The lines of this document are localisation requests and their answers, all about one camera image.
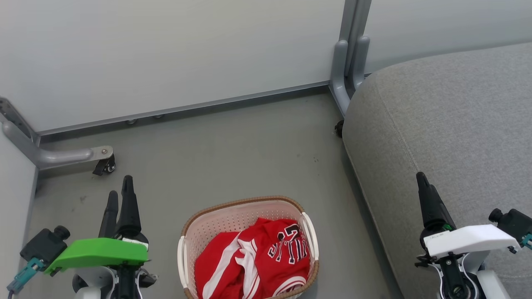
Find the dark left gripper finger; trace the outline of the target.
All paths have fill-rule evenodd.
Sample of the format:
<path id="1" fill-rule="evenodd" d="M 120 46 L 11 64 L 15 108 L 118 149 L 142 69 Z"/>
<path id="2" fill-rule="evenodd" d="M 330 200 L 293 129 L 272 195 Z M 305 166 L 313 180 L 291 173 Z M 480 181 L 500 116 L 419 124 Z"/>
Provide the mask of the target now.
<path id="1" fill-rule="evenodd" d="M 114 238 L 116 234 L 116 221 L 118 215 L 118 193 L 111 191 L 108 195 L 108 202 L 104 210 L 99 229 L 99 237 Z"/>
<path id="2" fill-rule="evenodd" d="M 141 221 L 137 196 L 134 192 L 133 177 L 127 175 L 122 182 L 122 203 L 118 218 L 118 234 L 137 236 L 141 233 Z"/>

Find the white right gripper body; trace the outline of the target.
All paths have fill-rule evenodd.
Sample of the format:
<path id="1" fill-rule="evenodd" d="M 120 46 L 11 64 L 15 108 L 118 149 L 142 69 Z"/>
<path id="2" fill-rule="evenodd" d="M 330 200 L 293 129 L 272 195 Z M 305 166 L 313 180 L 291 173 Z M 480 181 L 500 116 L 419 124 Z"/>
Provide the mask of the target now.
<path id="1" fill-rule="evenodd" d="M 422 240 L 428 255 L 437 259 L 447 257 L 449 253 L 458 255 L 509 247 L 520 250 L 515 238 L 491 224 L 471 225 L 454 231 L 435 233 Z"/>

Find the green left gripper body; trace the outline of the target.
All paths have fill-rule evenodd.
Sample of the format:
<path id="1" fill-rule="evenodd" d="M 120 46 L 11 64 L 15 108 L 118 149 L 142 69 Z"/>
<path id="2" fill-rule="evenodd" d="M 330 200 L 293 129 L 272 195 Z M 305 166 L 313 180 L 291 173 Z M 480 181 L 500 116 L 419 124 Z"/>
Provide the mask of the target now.
<path id="1" fill-rule="evenodd" d="M 143 244 L 111 238 L 76 240 L 68 246 L 45 270 L 52 275 L 81 267 L 139 266 L 148 261 L 148 249 Z"/>

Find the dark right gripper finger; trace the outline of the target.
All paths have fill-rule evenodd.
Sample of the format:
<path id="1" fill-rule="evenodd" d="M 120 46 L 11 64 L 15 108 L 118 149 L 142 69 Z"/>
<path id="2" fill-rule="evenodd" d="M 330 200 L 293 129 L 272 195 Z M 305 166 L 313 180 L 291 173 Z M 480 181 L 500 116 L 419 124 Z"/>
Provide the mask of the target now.
<path id="1" fill-rule="evenodd" d="M 434 219 L 433 192 L 431 184 L 423 172 L 416 174 L 418 184 L 419 202 L 424 228 L 431 226 Z"/>
<path id="2" fill-rule="evenodd" d="M 456 228 L 456 225 L 451 218 L 451 215 L 449 211 L 447 210 L 447 207 L 445 206 L 443 200 L 441 199 L 436 187 L 434 185 L 430 185 L 430 199 L 429 204 L 431 206 L 432 210 L 432 219 L 438 220 L 440 223 L 442 223 L 442 227 L 445 228 Z"/>

